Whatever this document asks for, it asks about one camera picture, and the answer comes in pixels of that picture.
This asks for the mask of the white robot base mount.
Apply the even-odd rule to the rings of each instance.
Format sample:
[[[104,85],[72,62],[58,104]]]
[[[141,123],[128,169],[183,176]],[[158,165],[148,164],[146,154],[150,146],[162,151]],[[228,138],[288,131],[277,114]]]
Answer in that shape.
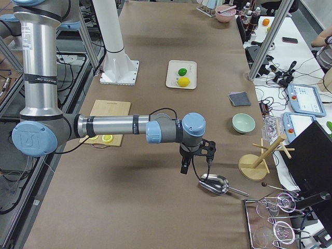
[[[106,50],[100,83],[135,85],[140,63],[125,52],[116,2],[94,0],[93,6]]]

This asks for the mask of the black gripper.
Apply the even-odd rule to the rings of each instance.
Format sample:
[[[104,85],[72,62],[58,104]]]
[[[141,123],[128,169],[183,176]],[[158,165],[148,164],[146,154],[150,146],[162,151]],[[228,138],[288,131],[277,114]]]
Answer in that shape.
[[[195,146],[189,146],[185,143],[180,143],[179,146],[179,152],[181,154],[182,158],[182,164],[181,164],[181,174],[187,174],[188,169],[191,165],[191,160],[193,156],[201,156],[201,145],[202,142],[200,142],[198,145]]]

